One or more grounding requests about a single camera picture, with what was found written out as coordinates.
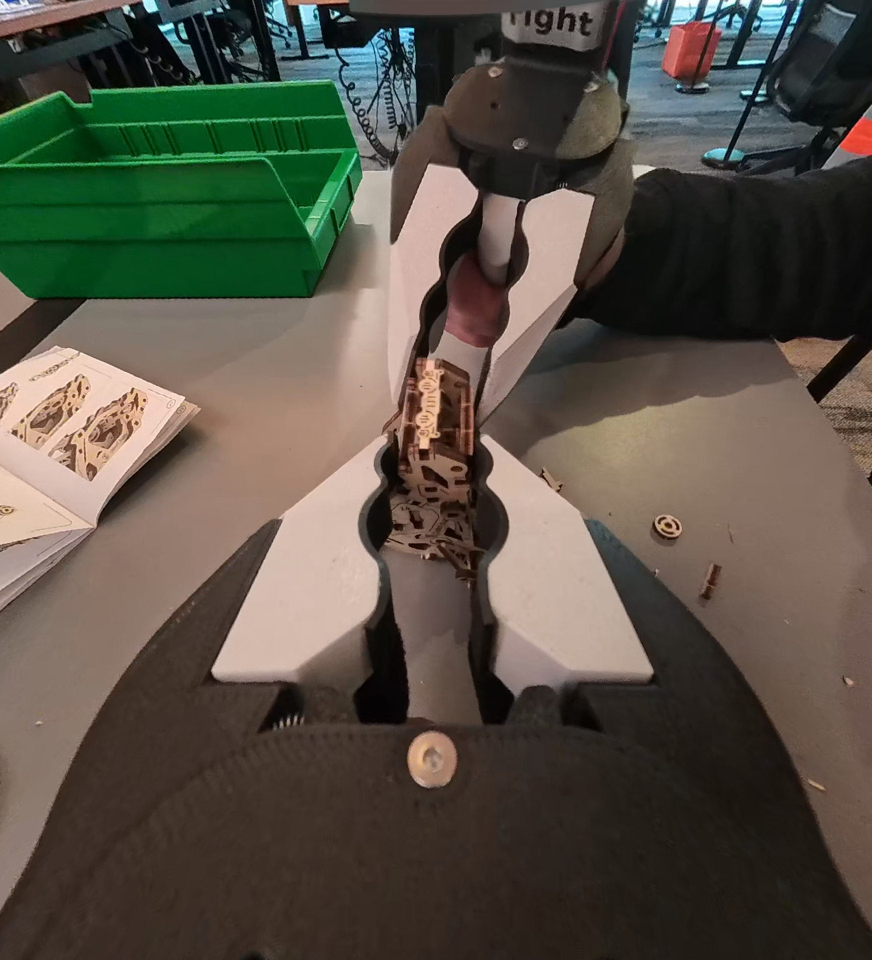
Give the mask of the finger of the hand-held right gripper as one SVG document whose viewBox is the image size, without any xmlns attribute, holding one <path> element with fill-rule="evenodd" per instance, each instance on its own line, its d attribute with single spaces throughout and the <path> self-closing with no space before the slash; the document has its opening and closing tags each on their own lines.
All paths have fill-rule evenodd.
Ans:
<svg viewBox="0 0 872 960">
<path fill-rule="evenodd" d="M 463 171 L 429 166 L 390 247 L 388 370 L 397 409 L 416 361 L 429 354 L 447 306 L 448 276 L 475 248 L 481 225 L 480 192 Z"/>
<path fill-rule="evenodd" d="M 526 204 L 521 222 L 525 267 L 507 292 L 508 318 L 489 355 L 476 408 L 478 426 L 512 392 L 573 300 L 593 205 L 591 195 L 567 189 Z"/>
</svg>

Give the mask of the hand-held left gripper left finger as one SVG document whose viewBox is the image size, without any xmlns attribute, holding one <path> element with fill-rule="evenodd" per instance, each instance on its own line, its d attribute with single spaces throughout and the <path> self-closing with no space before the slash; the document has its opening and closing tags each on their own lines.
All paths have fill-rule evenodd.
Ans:
<svg viewBox="0 0 872 960">
<path fill-rule="evenodd" d="M 287 510 L 212 666 L 224 683 L 360 685 L 380 599 L 368 509 L 383 488 L 375 438 Z"/>
</svg>

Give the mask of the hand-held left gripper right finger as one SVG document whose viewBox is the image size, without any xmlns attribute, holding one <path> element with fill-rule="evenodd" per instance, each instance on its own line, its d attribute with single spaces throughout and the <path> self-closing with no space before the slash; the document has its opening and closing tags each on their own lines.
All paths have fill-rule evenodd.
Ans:
<svg viewBox="0 0 872 960">
<path fill-rule="evenodd" d="M 503 521 L 486 556 L 491 675 L 507 689 L 648 684 L 653 667 L 583 515 L 493 438 L 482 449 Z"/>
</svg>

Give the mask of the ornamented wooden bumper strip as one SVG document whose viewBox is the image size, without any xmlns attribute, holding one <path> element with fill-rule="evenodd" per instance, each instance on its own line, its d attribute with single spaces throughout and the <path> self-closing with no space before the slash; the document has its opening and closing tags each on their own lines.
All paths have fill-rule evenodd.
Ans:
<svg viewBox="0 0 872 960">
<path fill-rule="evenodd" d="M 429 450 L 432 443 L 441 437 L 440 415 L 444 374 L 441 364 L 441 361 L 432 358 L 418 361 L 418 412 L 414 423 L 419 451 Z"/>
</svg>

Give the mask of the wooden model car chassis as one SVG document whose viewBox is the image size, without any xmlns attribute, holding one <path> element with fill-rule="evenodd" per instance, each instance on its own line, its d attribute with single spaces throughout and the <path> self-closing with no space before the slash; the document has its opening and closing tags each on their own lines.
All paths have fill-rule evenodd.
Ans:
<svg viewBox="0 0 872 960">
<path fill-rule="evenodd" d="M 394 437 L 397 480 L 390 493 L 392 530 L 387 545 L 423 561 L 452 567 L 458 580 L 472 583 L 483 550 L 474 532 L 474 391 L 468 373 L 442 362 L 441 437 L 419 451 L 414 423 L 418 412 L 417 370 L 406 382 Z"/>
</svg>

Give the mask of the person's right forearm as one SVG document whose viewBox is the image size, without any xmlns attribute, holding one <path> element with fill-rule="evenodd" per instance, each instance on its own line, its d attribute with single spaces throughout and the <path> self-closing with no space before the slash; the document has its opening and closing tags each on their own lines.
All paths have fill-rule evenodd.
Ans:
<svg viewBox="0 0 872 960">
<path fill-rule="evenodd" d="M 713 341 L 872 335 L 872 156 L 790 178 L 657 169 L 569 321 Z"/>
</svg>

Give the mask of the orange plastic container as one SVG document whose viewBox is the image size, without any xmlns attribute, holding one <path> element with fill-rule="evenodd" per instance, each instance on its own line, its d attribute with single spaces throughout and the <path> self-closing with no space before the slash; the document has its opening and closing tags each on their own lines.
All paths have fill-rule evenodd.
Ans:
<svg viewBox="0 0 872 960">
<path fill-rule="evenodd" d="M 671 27 L 661 62 L 661 71 L 683 84 L 704 81 L 711 69 L 722 37 L 713 22 L 688 21 Z"/>
</svg>

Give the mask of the green plastic bin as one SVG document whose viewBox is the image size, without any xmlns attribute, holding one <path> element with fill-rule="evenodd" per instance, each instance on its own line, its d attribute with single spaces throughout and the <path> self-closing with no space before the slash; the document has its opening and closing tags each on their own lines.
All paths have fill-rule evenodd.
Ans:
<svg viewBox="0 0 872 960">
<path fill-rule="evenodd" d="M 328 79 L 55 93 L 0 115 L 0 273 L 33 300 L 306 298 L 361 177 Z"/>
</svg>

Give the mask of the black office chair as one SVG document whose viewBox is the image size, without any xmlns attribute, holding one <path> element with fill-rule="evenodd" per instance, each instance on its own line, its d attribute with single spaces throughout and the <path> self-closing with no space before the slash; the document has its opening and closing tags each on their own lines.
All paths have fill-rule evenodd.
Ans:
<svg viewBox="0 0 872 960">
<path fill-rule="evenodd" d="M 872 1 L 810 2 L 767 92 L 789 122 L 816 132 L 802 147 L 747 152 L 741 169 L 821 166 L 872 104 Z"/>
</svg>

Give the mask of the white instruction booklet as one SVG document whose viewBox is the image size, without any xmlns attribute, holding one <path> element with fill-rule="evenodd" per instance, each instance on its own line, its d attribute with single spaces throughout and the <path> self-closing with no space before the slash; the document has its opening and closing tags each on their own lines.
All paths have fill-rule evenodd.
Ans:
<svg viewBox="0 0 872 960">
<path fill-rule="evenodd" d="M 200 411 L 61 346 L 0 373 L 0 612 L 95 531 Z"/>
</svg>

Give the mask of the black metal leg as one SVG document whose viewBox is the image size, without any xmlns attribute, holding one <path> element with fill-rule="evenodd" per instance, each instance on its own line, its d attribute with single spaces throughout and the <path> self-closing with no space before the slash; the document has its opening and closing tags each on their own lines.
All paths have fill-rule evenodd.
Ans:
<svg viewBox="0 0 872 960">
<path fill-rule="evenodd" d="M 806 384 L 814 402 L 821 403 L 870 354 L 872 335 L 856 335 L 845 342 Z"/>
</svg>

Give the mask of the wood-edged workbench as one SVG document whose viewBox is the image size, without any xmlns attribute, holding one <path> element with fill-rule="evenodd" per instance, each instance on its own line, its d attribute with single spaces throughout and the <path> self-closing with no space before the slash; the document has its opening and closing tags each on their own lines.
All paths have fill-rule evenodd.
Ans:
<svg viewBox="0 0 872 960">
<path fill-rule="evenodd" d="M 92 89 L 279 82 L 267 2 L 0 2 L 0 81 L 71 66 Z"/>
</svg>

